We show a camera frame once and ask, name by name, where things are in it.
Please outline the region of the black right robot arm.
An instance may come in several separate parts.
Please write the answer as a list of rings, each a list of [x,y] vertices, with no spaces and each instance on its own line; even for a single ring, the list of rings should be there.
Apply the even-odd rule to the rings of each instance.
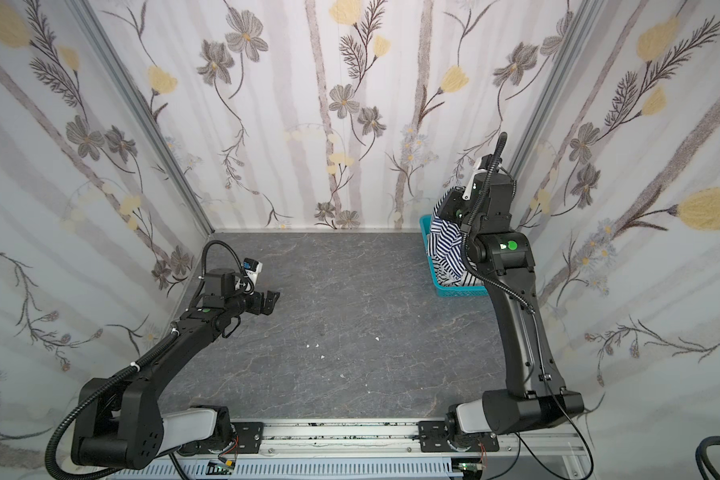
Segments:
[[[450,190],[437,211],[458,228],[466,271],[491,300],[505,359],[505,386],[450,408],[452,440],[519,434],[572,423],[584,410],[558,369],[540,314],[531,243],[513,229],[511,204],[516,182],[500,163],[507,134],[484,156],[466,185]]]

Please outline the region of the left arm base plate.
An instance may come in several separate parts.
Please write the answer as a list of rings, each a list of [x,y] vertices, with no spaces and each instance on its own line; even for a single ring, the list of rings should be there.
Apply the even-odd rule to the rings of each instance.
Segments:
[[[257,454],[263,440],[263,422],[242,422],[224,420],[217,425],[212,435],[179,448],[181,456],[200,454]]]

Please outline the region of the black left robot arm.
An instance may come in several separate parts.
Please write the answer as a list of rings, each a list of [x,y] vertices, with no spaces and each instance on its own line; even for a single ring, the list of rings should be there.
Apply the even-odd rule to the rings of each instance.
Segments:
[[[212,247],[228,253],[226,242],[208,241],[200,257],[200,283],[190,303],[169,332],[137,360],[108,378],[94,378],[80,391],[79,402],[52,433],[44,454],[47,473],[72,479],[62,468],[57,450],[65,433],[72,434],[71,460],[92,466],[90,478],[121,470],[140,470],[183,448],[225,450],[237,441],[226,407],[200,406],[164,414],[159,399],[174,377],[200,351],[219,338],[230,337],[243,315],[270,315],[279,293],[261,292],[256,280],[261,262],[233,255],[227,268],[207,264]]]

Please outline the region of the blue white striped tank top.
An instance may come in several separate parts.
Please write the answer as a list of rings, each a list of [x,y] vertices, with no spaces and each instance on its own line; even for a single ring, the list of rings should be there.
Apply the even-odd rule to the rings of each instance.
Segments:
[[[438,215],[446,193],[433,209],[429,233],[426,236],[427,256],[432,261],[435,283],[443,288],[482,287],[482,281],[473,276],[462,261],[462,235],[459,226],[442,220]]]

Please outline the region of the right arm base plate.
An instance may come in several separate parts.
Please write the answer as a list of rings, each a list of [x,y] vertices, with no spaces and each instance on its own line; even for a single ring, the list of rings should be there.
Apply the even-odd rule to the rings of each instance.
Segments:
[[[443,420],[421,420],[417,436],[422,453],[492,453],[500,447],[490,433],[458,433],[455,425]]]

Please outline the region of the aluminium mounting rail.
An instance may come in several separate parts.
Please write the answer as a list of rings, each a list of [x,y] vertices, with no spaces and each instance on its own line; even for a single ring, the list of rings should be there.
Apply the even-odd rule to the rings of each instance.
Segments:
[[[257,454],[360,455],[403,454],[468,457],[483,453],[422,453],[417,436],[421,420],[402,418],[369,419],[231,419],[211,408],[176,412],[147,423],[114,420],[112,434],[95,435],[78,448],[78,462],[122,469],[143,469],[160,455],[185,444],[209,438],[224,420],[263,422],[263,440]],[[588,456],[589,448],[572,429],[543,430],[530,433],[499,434],[488,428],[468,432],[454,416],[443,421],[455,425],[458,433],[490,433],[498,438],[503,450],[526,449],[534,455]]]

